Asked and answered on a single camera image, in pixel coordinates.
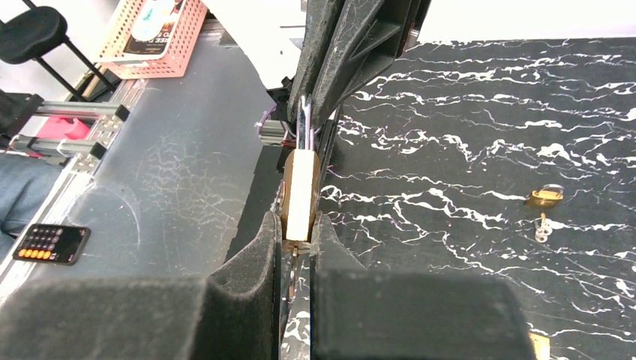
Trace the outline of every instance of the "smartphone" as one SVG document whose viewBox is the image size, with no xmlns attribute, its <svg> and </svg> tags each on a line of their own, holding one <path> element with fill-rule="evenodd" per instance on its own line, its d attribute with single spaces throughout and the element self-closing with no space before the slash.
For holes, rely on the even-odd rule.
<svg viewBox="0 0 636 360">
<path fill-rule="evenodd" d="M 13 252 L 15 260 L 73 265 L 91 235 L 88 227 L 34 223 Z"/>
</svg>

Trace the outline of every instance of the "stool seat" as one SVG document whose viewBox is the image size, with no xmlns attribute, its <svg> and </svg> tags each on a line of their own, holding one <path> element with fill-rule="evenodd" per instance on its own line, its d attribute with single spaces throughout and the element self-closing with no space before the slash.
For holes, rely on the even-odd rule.
<svg viewBox="0 0 636 360">
<path fill-rule="evenodd" d="M 32 8 L 0 25 L 0 60 L 22 64 L 41 58 L 66 39 L 68 24 L 54 8 Z"/>
</svg>

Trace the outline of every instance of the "pink object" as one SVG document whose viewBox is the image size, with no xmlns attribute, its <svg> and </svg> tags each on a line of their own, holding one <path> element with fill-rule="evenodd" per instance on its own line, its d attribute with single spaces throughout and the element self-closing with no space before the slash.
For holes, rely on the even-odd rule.
<svg viewBox="0 0 636 360">
<path fill-rule="evenodd" d="M 112 16 L 106 43 L 97 60 L 121 79 L 151 79 L 156 77 L 183 77 L 194 50 L 194 44 L 206 18 L 208 8 L 200 0 L 187 0 L 181 10 L 174 35 L 163 58 L 144 61 L 144 66 L 118 64 L 124 61 L 124 48 L 131 36 L 135 19 L 146 0 L 121 0 Z"/>
<path fill-rule="evenodd" d="M 37 137 L 78 140 L 85 139 L 90 130 L 90 127 L 76 118 L 69 124 L 65 118 L 53 116 L 46 120 L 44 126 L 37 132 Z"/>
</svg>

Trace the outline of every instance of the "black stool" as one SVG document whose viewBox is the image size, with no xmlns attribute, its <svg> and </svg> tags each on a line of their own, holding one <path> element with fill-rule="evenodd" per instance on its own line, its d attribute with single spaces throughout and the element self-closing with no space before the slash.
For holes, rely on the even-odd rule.
<svg viewBox="0 0 636 360">
<path fill-rule="evenodd" d="M 12 65 L 35 60 L 78 101 L 87 101 L 79 91 L 42 59 L 42 56 L 51 50 L 66 44 L 70 51 L 106 84 L 106 87 L 113 91 L 116 89 L 115 85 L 108 81 L 71 43 L 71 40 L 66 36 L 68 29 L 66 19 L 56 9 L 48 6 L 36 7 L 30 1 L 25 1 L 25 3 L 30 7 L 29 10 L 7 23 L 0 22 L 0 60 Z"/>
</svg>

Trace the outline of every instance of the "pink basket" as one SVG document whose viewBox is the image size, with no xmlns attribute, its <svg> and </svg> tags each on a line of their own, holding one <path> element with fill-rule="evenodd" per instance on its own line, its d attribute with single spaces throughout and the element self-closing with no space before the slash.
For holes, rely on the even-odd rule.
<svg viewBox="0 0 636 360">
<path fill-rule="evenodd" d="M 110 20 L 106 44 L 99 52 L 98 61 L 122 79 L 184 76 L 208 8 L 200 0 L 186 0 L 165 55 L 162 58 L 135 61 L 143 63 L 139 66 L 128 63 L 123 50 L 145 2 L 146 0 L 120 1 Z"/>
</svg>

